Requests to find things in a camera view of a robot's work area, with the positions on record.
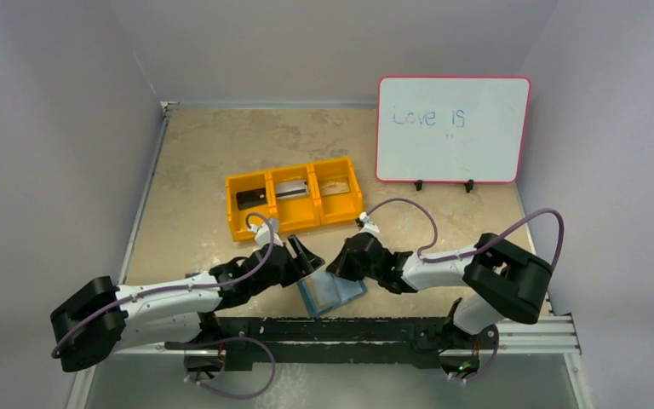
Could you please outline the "right yellow bin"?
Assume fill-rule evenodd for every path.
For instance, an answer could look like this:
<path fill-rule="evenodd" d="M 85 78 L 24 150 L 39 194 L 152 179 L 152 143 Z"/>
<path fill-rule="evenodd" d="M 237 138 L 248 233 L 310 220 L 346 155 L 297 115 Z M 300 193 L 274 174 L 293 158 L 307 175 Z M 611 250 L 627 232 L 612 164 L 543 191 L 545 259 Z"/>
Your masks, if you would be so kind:
<path fill-rule="evenodd" d="M 311 166 L 321 224 L 353 222 L 364 211 L 364 201 L 352 160 L 333 158 Z"/>

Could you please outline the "blue card holder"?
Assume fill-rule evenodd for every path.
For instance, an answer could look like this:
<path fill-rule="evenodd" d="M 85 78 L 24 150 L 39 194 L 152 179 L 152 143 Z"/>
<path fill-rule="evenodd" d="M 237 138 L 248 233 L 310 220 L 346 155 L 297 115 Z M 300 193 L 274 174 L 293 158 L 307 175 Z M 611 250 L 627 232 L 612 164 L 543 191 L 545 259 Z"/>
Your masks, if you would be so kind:
<path fill-rule="evenodd" d="M 326 271 L 311 273 L 296 285 L 311 318 L 329 313 L 368 292 L 363 281 L 343 279 Z"/>

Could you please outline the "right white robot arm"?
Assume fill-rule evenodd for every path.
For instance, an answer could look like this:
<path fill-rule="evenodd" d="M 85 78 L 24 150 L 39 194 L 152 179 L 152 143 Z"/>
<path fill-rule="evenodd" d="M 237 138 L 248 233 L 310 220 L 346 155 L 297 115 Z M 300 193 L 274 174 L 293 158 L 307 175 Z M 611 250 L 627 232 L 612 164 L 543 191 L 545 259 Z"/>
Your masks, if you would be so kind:
<path fill-rule="evenodd" d="M 474 247 L 426 261 L 415 252 L 391 252 L 375 235 L 358 233 L 345 240 L 326 270 L 351 281 L 373 279 L 393 294 L 471 288 L 474 294 L 459 301 L 444 324 L 446 340 L 457 347 L 503 319 L 537 323 L 554 271 L 545 260 L 494 233 L 482 234 Z"/>

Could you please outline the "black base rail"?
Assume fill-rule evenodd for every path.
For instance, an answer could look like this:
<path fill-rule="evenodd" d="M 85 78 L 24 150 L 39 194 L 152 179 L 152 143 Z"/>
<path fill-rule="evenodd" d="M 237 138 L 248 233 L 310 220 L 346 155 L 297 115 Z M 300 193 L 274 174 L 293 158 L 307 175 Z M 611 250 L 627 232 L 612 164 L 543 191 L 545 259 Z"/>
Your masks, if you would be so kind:
<path fill-rule="evenodd" d="M 228 371 L 257 362 L 306 364 L 398 364 L 418 369 L 480 367 L 479 356 L 497 344 L 497 328 L 469 335 L 438 317 L 255 318 L 203 315 L 199 332 L 167 350 L 212 350 Z"/>

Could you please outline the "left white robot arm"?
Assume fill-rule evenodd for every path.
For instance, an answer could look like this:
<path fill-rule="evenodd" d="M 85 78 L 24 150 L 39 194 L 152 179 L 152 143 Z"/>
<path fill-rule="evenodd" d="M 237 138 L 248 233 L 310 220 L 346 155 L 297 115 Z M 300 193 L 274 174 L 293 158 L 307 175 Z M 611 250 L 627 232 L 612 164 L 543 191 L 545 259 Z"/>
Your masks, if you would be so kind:
<path fill-rule="evenodd" d="M 49 316 L 64 372 L 78 372 L 125 347 L 146 325 L 187 314 L 207 314 L 247 303 L 264 290 L 287 287 L 323 267 L 325 260 L 295 236 L 265 244 L 205 273 L 156 285 L 116 285 L 109 276 L 90 280 Z"/>

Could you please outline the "gold magnetic stripe card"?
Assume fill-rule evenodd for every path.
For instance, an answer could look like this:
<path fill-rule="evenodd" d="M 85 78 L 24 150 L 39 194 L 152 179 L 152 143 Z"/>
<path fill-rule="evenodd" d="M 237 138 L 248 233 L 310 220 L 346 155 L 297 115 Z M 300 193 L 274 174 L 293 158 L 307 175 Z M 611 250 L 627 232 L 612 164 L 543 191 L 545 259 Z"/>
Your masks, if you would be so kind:
<path fill-rule="evenodd" d="M 330 195 L 337 195 L 337 194 L 342 194 L 342 193 L 349 193 L 350 188 L 349 188 L 349 183 L 348 183 L 348 188 L 343 188 L 343 189 L 319 189 L 320 194 L 322 196 L 330 196 Z"/>

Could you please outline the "pink framed whiteboard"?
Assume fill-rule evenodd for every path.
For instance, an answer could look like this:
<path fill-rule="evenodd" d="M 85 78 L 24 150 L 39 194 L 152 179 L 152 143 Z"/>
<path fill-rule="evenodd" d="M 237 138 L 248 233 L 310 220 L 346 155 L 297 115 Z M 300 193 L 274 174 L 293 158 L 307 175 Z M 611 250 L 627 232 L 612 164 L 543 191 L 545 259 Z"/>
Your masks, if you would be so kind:
<path fill-rule="evenodd" d="M 532 83 L 520 76 L 385 76 L 377 89 L 376 177 L 516 181 Z"/>

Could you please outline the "middle yellow bin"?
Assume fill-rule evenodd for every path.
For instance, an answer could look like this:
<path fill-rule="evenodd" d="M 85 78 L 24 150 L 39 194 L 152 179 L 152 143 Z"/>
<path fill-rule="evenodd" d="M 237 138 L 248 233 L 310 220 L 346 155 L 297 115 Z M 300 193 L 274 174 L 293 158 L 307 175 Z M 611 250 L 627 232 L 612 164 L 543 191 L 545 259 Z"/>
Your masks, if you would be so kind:
<path fill-rule="evenodd" d="M 281 233 L 318 226 L 318 208 L 306 164 L 270 170 Z"/>

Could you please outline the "left yellow bin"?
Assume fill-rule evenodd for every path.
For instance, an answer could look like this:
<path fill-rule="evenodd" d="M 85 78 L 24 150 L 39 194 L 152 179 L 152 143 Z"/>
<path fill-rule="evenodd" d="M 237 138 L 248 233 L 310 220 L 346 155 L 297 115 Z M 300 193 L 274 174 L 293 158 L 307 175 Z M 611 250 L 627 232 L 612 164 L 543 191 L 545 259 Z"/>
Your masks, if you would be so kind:
<path fill-rule="evenodd" d="M 267 171 L 228 176 L 225 180 L 227 198 L 227 223 L 235 242 L 251 240 L 249 224 L 262 224 L 261 219 L 246 218 L 250 212 L 266 218 L 277 218 L 277 204 L 273 179 Z"/>

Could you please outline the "yellow bin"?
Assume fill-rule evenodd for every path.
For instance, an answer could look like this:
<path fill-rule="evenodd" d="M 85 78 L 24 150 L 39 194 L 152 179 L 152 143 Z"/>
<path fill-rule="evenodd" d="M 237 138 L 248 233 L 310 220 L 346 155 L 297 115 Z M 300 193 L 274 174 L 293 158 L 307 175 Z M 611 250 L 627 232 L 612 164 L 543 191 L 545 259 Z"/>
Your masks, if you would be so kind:
<path fill-rule="evenodd" d="M 235 242 L 251 240 L 249 224 L 262 224 L 261 219 L 246 218 L 250 212 L 266 218 L 277 218 L 277 204 L 273 179 L 267 171 L 228 176 L 225 180 L 227 198 L 227 223 Z"/>
<path fill-rule="evenodd" d="M 321 224 L 353 222 L 364 211 L 364 201 L 352 160 L 333 158 L 311 166 Z"/>
<path fill-rule="evenodd" d="M 270 170 L 281 233 L 318 226 L 318 208 L 306 164 Z"/>

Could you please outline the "gold card in bin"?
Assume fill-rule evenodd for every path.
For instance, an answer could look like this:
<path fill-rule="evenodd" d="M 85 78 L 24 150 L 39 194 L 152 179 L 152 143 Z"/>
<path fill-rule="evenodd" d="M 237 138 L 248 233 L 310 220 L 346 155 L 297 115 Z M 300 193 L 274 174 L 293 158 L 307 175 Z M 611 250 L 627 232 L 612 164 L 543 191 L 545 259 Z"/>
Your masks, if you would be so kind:
<path fill-rule="evenodd" d="M 318 185 L 320 189 L 343 189 L 348 188 L 348 181 L 344 176 L 334 176 L 321 179 Z"/>

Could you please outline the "black card in bin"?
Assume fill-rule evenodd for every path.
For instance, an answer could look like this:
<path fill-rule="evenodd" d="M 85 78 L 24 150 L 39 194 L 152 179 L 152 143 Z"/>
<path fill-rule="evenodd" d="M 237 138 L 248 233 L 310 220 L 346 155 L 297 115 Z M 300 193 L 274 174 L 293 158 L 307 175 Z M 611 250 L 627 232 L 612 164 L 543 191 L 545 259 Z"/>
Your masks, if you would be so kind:
<path fill-rule="evenodd" d="M 235 199 L 239 210 L 252 209 L 267 204 L 267 190 L 260 187 L 236 192 Z"/>

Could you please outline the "silver card in bin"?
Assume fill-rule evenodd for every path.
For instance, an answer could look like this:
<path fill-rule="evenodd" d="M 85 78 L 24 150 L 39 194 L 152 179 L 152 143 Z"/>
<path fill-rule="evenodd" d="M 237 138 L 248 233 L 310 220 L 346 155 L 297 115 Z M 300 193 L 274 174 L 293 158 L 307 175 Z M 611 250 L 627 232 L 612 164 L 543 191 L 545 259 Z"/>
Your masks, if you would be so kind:
<path fill-rule="evenodd" d="M 275 184 L 275 197 L 277 200 L 297 199 L 308 195 L 309 187 L 306 180 L 282 181 Z"/>

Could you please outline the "right whiteboard stand foot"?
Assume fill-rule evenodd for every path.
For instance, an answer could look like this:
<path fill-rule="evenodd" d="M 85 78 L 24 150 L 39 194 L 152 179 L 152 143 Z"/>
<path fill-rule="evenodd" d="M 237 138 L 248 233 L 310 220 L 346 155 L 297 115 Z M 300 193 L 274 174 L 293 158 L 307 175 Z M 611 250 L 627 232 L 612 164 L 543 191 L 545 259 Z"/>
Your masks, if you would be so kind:
<path fill-rule="evenodd" d="M 474 180 L 470 179 L 464 184 L 466 193 L 471 193 L 474 190 Z"/>

